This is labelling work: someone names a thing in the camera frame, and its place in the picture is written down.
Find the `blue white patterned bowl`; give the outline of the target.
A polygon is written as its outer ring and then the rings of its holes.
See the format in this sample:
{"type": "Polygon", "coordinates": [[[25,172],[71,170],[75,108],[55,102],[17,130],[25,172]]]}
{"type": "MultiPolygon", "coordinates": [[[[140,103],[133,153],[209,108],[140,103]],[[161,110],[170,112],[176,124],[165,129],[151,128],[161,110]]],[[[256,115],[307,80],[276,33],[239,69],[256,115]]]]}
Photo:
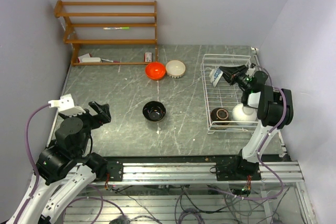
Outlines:
{"type": "Polygon", "coordinates": [[[220,68],[212,69],[209,74],[209,79],[211,85],[215,88],[220,81],[221,77],[223,75],[223,71],[220,68]]]}

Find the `dark brown bowl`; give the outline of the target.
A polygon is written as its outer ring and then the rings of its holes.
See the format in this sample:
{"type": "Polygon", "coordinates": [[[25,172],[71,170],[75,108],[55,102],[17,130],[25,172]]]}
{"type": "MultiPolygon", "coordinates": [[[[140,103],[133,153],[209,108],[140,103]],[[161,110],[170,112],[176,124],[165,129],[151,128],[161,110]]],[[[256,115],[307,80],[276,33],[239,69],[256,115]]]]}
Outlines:
{"type": "Polygon", "coordinates": [[[214,125],[227,126],[230,123],[229,112],[225,108],[214,108],[210,116],[214,125]]]}

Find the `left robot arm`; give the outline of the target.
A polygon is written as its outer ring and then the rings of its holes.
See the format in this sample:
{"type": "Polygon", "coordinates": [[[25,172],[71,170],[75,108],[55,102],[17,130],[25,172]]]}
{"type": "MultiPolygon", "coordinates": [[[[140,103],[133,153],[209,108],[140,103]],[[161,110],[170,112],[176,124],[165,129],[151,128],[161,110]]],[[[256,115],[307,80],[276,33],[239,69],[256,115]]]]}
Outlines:
{"type": "Polygon", "coordinates": [[[27,191],[7,223],[55,223],[78,193],[94,180],[107,175],[108,161],[101,155],[86,153],[92,143],[92,130],[110,123],[110,106],[95,101],[89,106],[96,112],[76,106],[70,96],[51,100],[36,111],[56,108],[63,119],[55,131],[55,139],[35,162],[32,158],[28,132],[25,147],[33,174],[27,191]]]}

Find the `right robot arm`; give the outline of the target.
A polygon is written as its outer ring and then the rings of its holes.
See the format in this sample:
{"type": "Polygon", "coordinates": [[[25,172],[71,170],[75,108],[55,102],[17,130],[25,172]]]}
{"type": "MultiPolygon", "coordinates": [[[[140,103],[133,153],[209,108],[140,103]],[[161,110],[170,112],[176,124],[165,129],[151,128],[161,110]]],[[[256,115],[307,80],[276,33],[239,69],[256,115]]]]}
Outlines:
{"type": "Polygon", "coordinates": [[[244,179],[248,175],[257,173],[261,157],[269,141],[284,126],[289,125],[293,119],[292,93],[289,89],[275,88],[269,73],[265,69],[256,71],[253,76],[247,74],[248,67],[220,66],[222,76],[231,86],[237,84],[243,94],[243,106],[257,110],[257,127],[239,154],[234,156],[227,164],[217,164],[216,174],[233,175],[236,179],[244,179]]]}

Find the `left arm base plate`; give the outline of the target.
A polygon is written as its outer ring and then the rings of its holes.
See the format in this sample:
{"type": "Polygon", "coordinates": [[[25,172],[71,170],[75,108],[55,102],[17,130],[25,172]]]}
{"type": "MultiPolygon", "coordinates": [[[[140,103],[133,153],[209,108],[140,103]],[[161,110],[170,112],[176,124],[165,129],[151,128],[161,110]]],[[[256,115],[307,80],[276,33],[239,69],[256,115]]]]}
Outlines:
{"type": "Polygon", "coordinates": [[[119,161],[110,161],[107,164],[107,181],[121,182],[123,180],[124,166],[119,161]]]}

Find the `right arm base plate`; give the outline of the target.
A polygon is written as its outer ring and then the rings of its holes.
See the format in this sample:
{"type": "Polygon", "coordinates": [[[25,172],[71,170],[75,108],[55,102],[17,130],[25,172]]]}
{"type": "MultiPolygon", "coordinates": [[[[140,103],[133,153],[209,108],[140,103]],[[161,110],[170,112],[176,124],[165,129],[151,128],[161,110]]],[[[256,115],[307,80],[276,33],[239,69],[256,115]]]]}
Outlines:
{"type": "Polygon", "coordinates": [[[214,168],[217,181],[246,181],[248,177],[250,177],[251,180],[261,180],[258,163],[216,164],[214,168]]]}

